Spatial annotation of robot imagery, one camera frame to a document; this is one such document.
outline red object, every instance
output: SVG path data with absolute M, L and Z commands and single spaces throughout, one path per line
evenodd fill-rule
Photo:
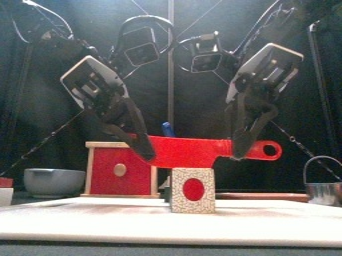
M 204 185 L 199 179 L 191 178 L 184 182 L 183 194 L 190 201 L 198 201 L 204 195 Z
M 115 167 L 125 167 L 121 176 L 115 175 Z M 91 163 L 91 184 L 88 194 L 151 195 L 152 169 L 131 148 L 95 147 Z
M 156 156 L 148 163 L 160 168 L 211 168 L 219 156 L 232 156 L 231 140 L 190 139 L 149 136 Z M 275 154 L 267 155 L 264 148 Z M 282 147 L 274 141 L 256 141 L 246 159 L 274 161 L 282 155 Z
M 0 177 L 0 188 L 12 188 L 12 187 L 13 187 L 13 179 Z

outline red handle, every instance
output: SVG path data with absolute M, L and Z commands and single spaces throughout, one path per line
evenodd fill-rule
M 219 156 L 232 157 L 231 140 L 210 140 L 149 136 L 156 157 L 148 163 L 160 168 L 210 168 Z M 282 155 L 274 141 L 256 141 L 247 159 L 274 161 Z

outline wooden box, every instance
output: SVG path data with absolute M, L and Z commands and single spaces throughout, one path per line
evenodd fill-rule
M 124 142 L 87 142 L 84 195 L 156 196 L 156 167 Z

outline red circle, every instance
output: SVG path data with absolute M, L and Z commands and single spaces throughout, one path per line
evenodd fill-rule
M 183 194 L 190 201 L 198 201 L 204 195 L 204 185 L 199 179 L 191 178 L 184 182 Z

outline black background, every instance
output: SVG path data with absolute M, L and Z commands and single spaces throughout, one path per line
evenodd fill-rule
M 148 14 L 167 18 L 168 1 L 128 0 L 64 0 L 36 1 L 55 11 L 72 27 L 75 36 L 96 47 L 107 57 L 124 20 Z M 234 50 L 252 25 L 274 1 L 266 0 L 186 0 L 175 1 L 175 32 L 178 40 L 219 31 L 223 48 Z M 59 78 L 69 68 L 52 58 L 44 48 L 35 46 L 29 58 L 29 70 L 23 86 L 19 83 L 27 45 L 19 40 L 4 10 L 0 11 L 0 118 L 1 162 L 5 170 L 49 133 L 80 111 Z M 156 34 L 161 42 L 167 34 Z M 328 104 L 334 123 L 335 143 L 341 140 L 341 16 L 326 17 L 318 33 Z M 339 158 L 339 148 L 331 147 L 322 99 L 315 78 L 307 31 L 283 42 L 304 55 L 296 78 L 287 85 L 276 102 L 279 116 L 275 122 L 315 155 Z M 174 129 L 179 137 L 224 138 L 223 124 L 230 71 L 191 74 L 175 66 L 174 72 Z M 141 110 L 148 133 L 163 135 L 161 123 L 167 121 L 167 56 L 143 66 L 125 80 L 129 96 Z M 81 117 L 49 143 L 8 172 L 21 188 L 23 170 L 31 167 L 87 169 L 88 150 L 85 141 L 97 138 L 99 130 L 91 119 Z M 303 165 L 307 155 L 288 141 L 279 130 L 268 124 L 259 139 L 276 141 L 283 155 L 274 162 L 243 160 L 235 162 L 219 158 L 214 164 L 216 188 L 227 190 L 300 191 L 303 189 Z M 326 179 L 314 175 L 311 180 Z

